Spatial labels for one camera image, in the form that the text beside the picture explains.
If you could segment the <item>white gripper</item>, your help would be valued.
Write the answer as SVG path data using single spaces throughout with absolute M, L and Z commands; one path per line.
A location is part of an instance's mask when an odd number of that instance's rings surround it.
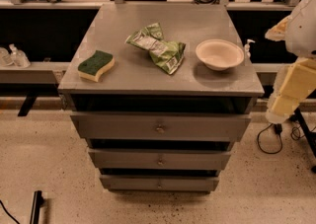
M 272 41 L 285 40 L 290 16 L 284 17 L 265 33 Z M 276 75 L 276 95 L 269 97 L 266 119 L 273 124 L 284 123 L 316 89 L 316 60 L 299 58 L 290 65 L 283 65 Z

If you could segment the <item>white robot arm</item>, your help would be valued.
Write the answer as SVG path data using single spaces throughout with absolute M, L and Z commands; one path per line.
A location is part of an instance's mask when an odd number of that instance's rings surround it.
M 294 63 L 280 68 L 268 101 L 268 122 L 283 123 L 316 90 L 316 0 L 301 0 L 265 38 L 284 40 L 286 50 L 297 56 Z

